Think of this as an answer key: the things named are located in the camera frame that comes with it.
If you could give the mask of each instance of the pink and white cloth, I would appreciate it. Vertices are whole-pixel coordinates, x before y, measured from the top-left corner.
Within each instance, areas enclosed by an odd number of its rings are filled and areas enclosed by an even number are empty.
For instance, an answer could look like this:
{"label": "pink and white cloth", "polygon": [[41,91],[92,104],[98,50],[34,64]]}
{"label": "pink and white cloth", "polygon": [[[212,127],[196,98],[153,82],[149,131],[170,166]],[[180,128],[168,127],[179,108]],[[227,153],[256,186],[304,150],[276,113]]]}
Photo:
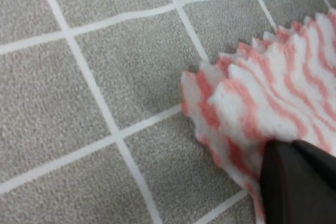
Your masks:
{"label": "pink and white cloth", "polygon": [[254,200],[268,140],[302,139],[336,155],[336,10],[264,33],[181,77],[182,109],[216,165]]}

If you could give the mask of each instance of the dark object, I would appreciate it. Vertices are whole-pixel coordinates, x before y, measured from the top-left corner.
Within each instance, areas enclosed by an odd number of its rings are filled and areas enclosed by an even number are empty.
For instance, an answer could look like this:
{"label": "dark object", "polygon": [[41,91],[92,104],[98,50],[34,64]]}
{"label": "dark object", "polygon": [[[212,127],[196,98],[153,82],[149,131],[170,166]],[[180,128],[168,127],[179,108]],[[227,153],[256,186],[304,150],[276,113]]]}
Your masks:
{"label": "dark object", "polygon": [[267,224],[336,223],[336,158],[317,147],[268,142],[260,185]]}

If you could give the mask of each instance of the striped cleaning cloth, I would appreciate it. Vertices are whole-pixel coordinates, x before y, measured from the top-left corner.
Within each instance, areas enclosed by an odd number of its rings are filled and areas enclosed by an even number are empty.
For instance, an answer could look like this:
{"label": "striped cleaning cloth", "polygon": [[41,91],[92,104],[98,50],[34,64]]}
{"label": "striped cleaning cloth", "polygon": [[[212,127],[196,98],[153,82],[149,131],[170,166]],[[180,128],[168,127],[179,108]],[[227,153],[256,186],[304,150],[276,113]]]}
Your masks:
{"label": "striped cleaning cloth", "polygon": [[216,165],[254,200],[265,142],[302,139],[336,155],[336,10],[264,33],[181,77],[182,109]]}

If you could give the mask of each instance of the pink stripe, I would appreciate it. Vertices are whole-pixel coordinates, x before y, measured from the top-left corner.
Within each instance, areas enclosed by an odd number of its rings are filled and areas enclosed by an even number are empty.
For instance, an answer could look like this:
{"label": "pink stripe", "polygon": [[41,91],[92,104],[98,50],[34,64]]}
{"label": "pink stripe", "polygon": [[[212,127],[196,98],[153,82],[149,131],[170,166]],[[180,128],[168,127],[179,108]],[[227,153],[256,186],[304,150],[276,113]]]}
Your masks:
{"label": "pink stripe", "polygon": [[303,64],[303,73],[306,76],[306,79],[308,82],[315,84],[322,96],[323,96],[323,107],[325,112],[334,120],[336,121],[336,114],[332,111],[331,106],[329,104],[329,92],[327,87],[324,85],[321,79],[319,79],[316,76],[313,76],[309,70],[309,61],[312,58],[312,53],[311,53],[311,46],[310,46],[310,38],[308,36],[307,30],[305,29],[302,33],[303,38],[306,41],[306,60]]}
{"label": "pink stripe", "polygon": [[309,99],[306,97],[306,95],[295,87],[291,75],[295,71],[295,63],[294,63],[294,58],[295,58],[295,48],[292,43],[287,43],[283,46],[280,46],[280,50],[284,52],[285,54],[285,59],[287,63],[287,69],[288,71],[285,74],[285,84],[289,91],[293,94],[296,95],[298,98],[300,98],[308,107],[312,108],[314,110],[313,104],[309,101]]}
{"label": "pink stripe", "polygon": [[287,41],[290,37],[290,33],[285,31],[283,28],[279,27],[277,30],[277,37],[283,41]]}
{"label": "pink stripe", "polygon": [[242,42],[239,42],[238,43],[238,47],[237,47],[237,50],[238,51],[241,51],[241,52],[244,52],[244,53],[248,53],[251,49],[251,46],[245,44],[245,43],[242,43]]}
{"label": "pink stripe", "polygon": [[323,36],[323,32],[321,30],[321,27],[315,22],[315,21],[312,21],[310,23],[315,29],[316,31],[318,32],[318,35],[319,35],[319,60],[322,64],[322,66],[329,72],[331,72],[334,77],[336,77],[336,68],[334,67],[330,67],[329,64],[328,64],[328,61],[326,59],[326,55],[324,54],[324,46],[325,46],[325,41],[324,41],[324,36]]}
{"label": "pink stripe", "polygon": [[254,173],[252,170],[250,170],[245,164],[244,164],[244,153],[240,149],[240,147],[235,144],[230,137],[226,138],[226,141],[229,145],[230,153],[229,158],[231,163],[236,166],[236,168],[243,174],[246,174],[250,177],[252,177],[255,180],[259,180],[259,176]]}
{"label": "pink stripe", "polygon": [[[263,65],[262,68],[264,69],[269,69],[268,66],[265,66],[264,64],[260,64]],[[258,77],[255,75],[255,73],[253,72],[252,69],[250,69],[247,65],[245,65],[242,61],[239,62],[239,66],[242,67],[243,69],[247,70],[249,73],[251,73],[253,75],[253,77],[255,78],[255,80],[258,82],[258,84],[262,87],[262,90],[264,91],[267,101],[269,103],[269,105],[271,106],[271,108],[276,111],[282,118],[288,118],[290,119],[297,127],[298,133],[299,133],[299,138],[303,138],[308,130],[306,128],[306,126],[301,122],[301,120],[294,114],[291,113],[289,111],[287,111],[286,109],[284,109],[279,103],[277,103],[266,91],[266,88],[264,87],[264,85],[261,83],[261,81],[258,79]],[[275,90],[273,88],[272,92],[280,99],[281,96],[275,92]]]}
{"label": "pink stripe", "polygon": [[329,145],[329,143],[325,140],[321,130],[317,127],[317,125],[315,123],[313,123],[313,128],[316,132],[317,138],[319,140],[320,143],[320,148],[322,148],[324,151],[330,153],[331,151],[331,147]]}
{"label": "pink stripe", "polygon": [[296,21],[292,22],[292,28],[296,31],[299,32],[301,30],[302,24]]}
{"label": "pink stripe", "polygon": [[243,127],[243,133],[246,136],[246,138],[255,141],[262,140],[264,136],[262,132],[260,132],[258,129],[258,122],[256,119],[256,112],[258,110],[258,106],[251,97],[250,93],[248,92],[248,89],[245,86],[245,84],[239,80],[228,80],[228,79],[221,81],[221,84],[224,86],[226,91],[239,95],[246,106],[247,109],[246,114],[240,116],[240,122]]}
{"label": "pink stripe", "polygon": [[336,14],[329,12],[328,18],[330,19],[332,26],[334,28],[334,33],[336,34]]}
{"label": "pink stripe", "polygon": [[206,79],[206,75],[203,71],[200,70],[196,74],[196,82],[202,92],[202,100],[198,104],[201,113],[209,126],[219,128],[221,123],[218,120],[216,109],[212,104],[207,103],[208,98],[213,94],[213,87]]}
{"label": "pink stripe", "polygon": [[331,131],[336,132],[336,127],[332,126],[330,124],[330,122],[328,122],[327,120],[323,119],[316,111],[315,107],[313,106],[313,104],[308,100],[308,98],[306,97],[306,95],[300,91],[298,91],[295,87],[295,85],[293,84],[293,81],[291,79],[291,74],[295,69],[294,66],[294,55],[295,55],[295,49],[294,46],[292,44],[287,44],[285,45],[285,48],[283,49],[284,53],[285,53],[285,59],[286,59],[286,63],[288,66],[289,71],[286,73],[285,75],[285,84],[286,87],[288,88],[288,90],[295,96],[297,96],[298,98],[300,98],[314,113],[314,116],[317,117],[319,120],[321,120],[325,125],[328,126],[328,128]]}
{"label": "pink stripe", "polygon": [[228,67],[230,66],[231,63],[232,61],[226,57],[220,57],[217,61],[217,65],[220,67],[221,71],[223,72],[226,78],[229,77]]}
{"label": "pink stripe", "polygon": [[181,94],[182,94],[182,112],[185,115],[188,115],[189,112],[189,108],[188,108],[188,104],[185,100],[185,95],[184,95],[184,86],[182,84],[180,84],[180,89],[181,89]]}

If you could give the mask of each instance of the floor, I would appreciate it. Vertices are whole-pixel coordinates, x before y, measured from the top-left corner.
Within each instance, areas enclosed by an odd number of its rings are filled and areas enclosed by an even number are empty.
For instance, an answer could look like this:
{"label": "floor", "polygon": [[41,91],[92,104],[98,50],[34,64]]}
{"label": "floor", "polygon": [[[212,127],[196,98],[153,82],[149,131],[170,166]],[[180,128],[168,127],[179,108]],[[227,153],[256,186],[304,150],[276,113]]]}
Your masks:
{"label": "floor", "polygon": [[0,223],[254,223],[179,79],[336,0],[0,0]]}

